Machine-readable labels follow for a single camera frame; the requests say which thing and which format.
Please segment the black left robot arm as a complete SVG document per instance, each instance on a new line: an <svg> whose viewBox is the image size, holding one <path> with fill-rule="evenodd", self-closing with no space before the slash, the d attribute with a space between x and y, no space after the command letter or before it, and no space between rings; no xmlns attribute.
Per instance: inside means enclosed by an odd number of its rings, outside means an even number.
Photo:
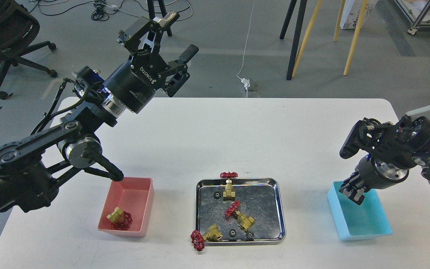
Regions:
<svg viewBox="0 0 430 269"><path fill-rule="evenodd" d="M160 55L163 33L179 16L171 11L162 18L140 17L120 31L118 42L130 53L125 63L106 80L84 68L74 83L82 94L79 101L42 121L65 113L60 124L0 146L0 213L13 206L24 212L50 206L60 186L80 171L123 180L123 172L103 156L94 133L102 124L113 127L127 109L138 114L157 90L173 97L188 80L187 64L197 46L190 45L171 62Z"/></svg>

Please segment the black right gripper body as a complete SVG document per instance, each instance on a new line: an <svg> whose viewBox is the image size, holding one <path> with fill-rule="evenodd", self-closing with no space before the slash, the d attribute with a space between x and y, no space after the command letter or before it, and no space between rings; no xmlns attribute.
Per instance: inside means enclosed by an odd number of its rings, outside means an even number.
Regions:
<svg viewBox="0 0 430 269"><path fill-rule="evenodd" d="M357 171L359 176L355 187L364 191L386 189L404 182L409 174L409 170L402 170L375 157L363 157L357 165Z"/></svg>

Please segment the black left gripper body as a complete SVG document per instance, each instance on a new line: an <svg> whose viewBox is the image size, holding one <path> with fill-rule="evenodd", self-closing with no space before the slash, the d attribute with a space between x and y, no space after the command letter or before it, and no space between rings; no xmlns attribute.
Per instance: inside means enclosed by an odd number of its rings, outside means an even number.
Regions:
<svg viewBox="0 0 430 269"><path fill-rule="evenodd" d="M151 77L142 73L141 67L136 66L136 72L131 69L131 61L122 63L104 82L104 87L122 102L131 112L138 114L162 88L162 83L152 83Z"/></svg>

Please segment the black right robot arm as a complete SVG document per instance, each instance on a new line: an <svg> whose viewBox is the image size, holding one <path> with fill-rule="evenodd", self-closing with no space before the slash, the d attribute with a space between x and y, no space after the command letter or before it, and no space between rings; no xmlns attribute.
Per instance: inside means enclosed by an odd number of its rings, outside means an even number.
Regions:
<svg viewBox="0 0 430 269"><path fill-rule="evenodd" d="M430 105L407 112L396 124L374 118L359 120L351 129L340 157L348 159L359 150L363 157L344 180L339 192L360 205L372 189L385 189L403 182L410 169L420 166L430 180L430 119L411 116L430 111Z"/></svg>

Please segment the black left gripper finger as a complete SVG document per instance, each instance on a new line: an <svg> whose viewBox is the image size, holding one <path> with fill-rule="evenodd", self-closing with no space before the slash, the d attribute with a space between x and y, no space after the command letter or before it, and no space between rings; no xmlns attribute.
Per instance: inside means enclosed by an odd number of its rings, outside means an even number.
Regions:
<svg viewBox="0 0 430 269"><path fill-rule="evenodd" d="M147 55L149 67L155 66L159 60L160 41L164 32L179 19L178 12L171 11L164 17L148 19L138 18L125 31L120 30L117 41L129 51L133 57Z"/></svg>
<svg viewBox="0 0 430 269"><path fill-rule="evenodd" d="M174 97L177 91L184 85L188 78L190 78L188 63L198 51L198 46L194 44L188 46L177 60L165 64L164 69L157 72L159 76L158 81L164 82L161 89L168 97Z"/></svg>

